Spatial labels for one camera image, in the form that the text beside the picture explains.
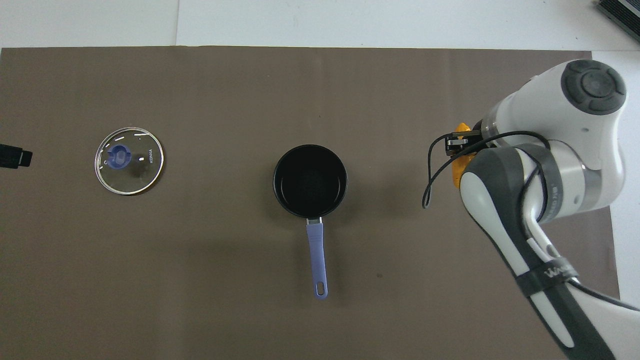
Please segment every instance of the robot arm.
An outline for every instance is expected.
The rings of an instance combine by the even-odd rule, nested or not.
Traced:
[[[464,170],[462,201],[570,359],[640,359],[640,311],[583,287],[539,224],[609,205],[623,184],[616,139],[625,102],[620,76],[592,60],[532,78],[481,122],[482,137],[509,136]]]

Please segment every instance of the black cable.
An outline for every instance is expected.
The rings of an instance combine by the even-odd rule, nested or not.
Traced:
[[[531,154],[529,154],[526,150],[524,149],[520,149],[522,152],[524,152],[524,154],[526,156],[529,157],[529,159],[531,159],[531,161],[533,161],[536,164],[536,169],[538,171],[537,175],[540,176],[540,183],[542,184],[542,207],[540,209],[540,214],[538,214],[538,217],[536,219],[537,222],[540,222],[540,220],[542,220],[542,218],[545,215],[545,212],[547,212],[547,199],[548,199],[548,193],[547,193],[547,179],[545,178],[545,172],[542,170],[542,163],[540,163],[540,161],[538,161],[538,159],[536,159],[535,157],[533,157]]]
[[[538,175],[542,175],[542,166],[536,161],[536,168],[533,169],[533,171],[529,174],[529,177],[527,178],[527,180],[525,181],[524,185],[522,186],[522,191],[520,192],[520,195],[518,196],[518,209],[520,209],[520,214],[522,214],[522,223],[520,223],[521,229],[522,229],[522,233],[525,234],[528,237],[533,237],[533,235],[531,234],[531,230],[529,229],[529,226],[527,226],[527,221],[526,221],[526,217],[524,216],[524,200],[525,197],[527,196],[527,192],[529,191],[529,187],[531,187],[531,184],[533,183],[533,180],[536,178],[536,176]],[[540,181],[542,182],[542,187],[545,187],[544,181],[542,179],[540,179]]]
[[[442,136],[439,136],[436,140],[433,140],[433,142],[431,143],[431,146],[429,146],[429,153],[427,154],[427,170],[429,172],[429,186],[428,188],[430,189],[431,186],[431,151],[433,150],[433,147],[442,139],[446,139],[450,136],[451,134],[444,134]],[[427,206],[429,206],[429,202],[431,201],[431,191],[429,191],[427,193],[427,191],[424,192],[424,195],[422,195],[422,208],[426,209]]]
[[[433,146],[439,142],[440,140],[442,140],[443,138],[448,137],[450,134],[445,134],[442,135],[440,137],[438,137],[429,147],[429,154],[428,154],[428,168],[429,168],[429,183],[427,184],[427,188],[424,190],[424,193],[422,194],[422,208],[426,209],[429,204],[431,203],[431,186],[433,185],[433,181],[436,179],[436,177],[438,177],[438,175],[440,175],[440,173],[449,166],[449,164],[451,164],[453,161],[456,161],[456,159],[460,158],[461,156],[464,155],[468,155],[471,154],[472,152],[478,152],[480,151],[483,147],[486,146],[486,144],[494,141],[494,140],[498,140],[500,138],[505,138],[507,136],[515,136],[515,135],[527,135],[527,136],[532,136],[534,138],[537,138],[538,140],[540,140],[540,142],[542,142],[542,144],[548,149],[551,149],[551,145],[549,144],[549,141],[542,135],[535,133],[533,131],[525,131],[525,130],[521,130],[521,131],[508,131],[506,133],[502,133],[502,134],[498,134],[495,136],[491,136],[489,138],[483,139],[473,145],[471,145],[470,147],[467,147],[466,149],[463,149],[462,151],[460,151],[459,153],[457,153],[456,155],[452,156],[451,159],[447,160],[447,162],[445,162],[439,169],[438,171],[435,172],[435,174],[433,174],[433,177],[431,177],[431,150],[433,149]]]

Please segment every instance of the black object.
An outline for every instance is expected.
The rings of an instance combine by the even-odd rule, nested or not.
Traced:
[[[610,66],[595,60],[568,63],[562,73],[561,86],[572,105],[593,115],[613,113],[627,98],[622,77]]]
[[[25,151],[20,147],[0,143],[0,167],[28,167],[31,164],[32,156],[33,153],[31,151]]]
[[[467,147],[482,141],[482,133],[480,130],[456,131],[447,134],[445,140],[445,153],[447,156],[454,156]]]
[[[596,8],[640,41],[640,0],[601,0]]]
[[[288,212],[320,218],[344,198],[347,172],[340,158],[320,145],[301,145],[280,158],[273,175],[273,191]]]

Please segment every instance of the cable strap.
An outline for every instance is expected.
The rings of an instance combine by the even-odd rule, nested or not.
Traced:
[[[560,257],[554,258],[516,277],[516,283],[524,296],[530,297],[535,293],[562,284],[577,276],[578,272],[575,271],[569,261],[564,257]]]

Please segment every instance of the brown paper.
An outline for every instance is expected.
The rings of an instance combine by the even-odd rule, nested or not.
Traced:
[[[0,353],[7,359],[559,359],[426,152],[531,76],[585,52],[146,47],[3,49]],[[100,142],[142,127],[150,191],[107,191]],[[290,148],[349,176],[324,218],[329,296],[305,221],[276,201]],[[446,160],[441,147],[434,162]],[[608,209],[546,227],[584,284],[617,296]]]

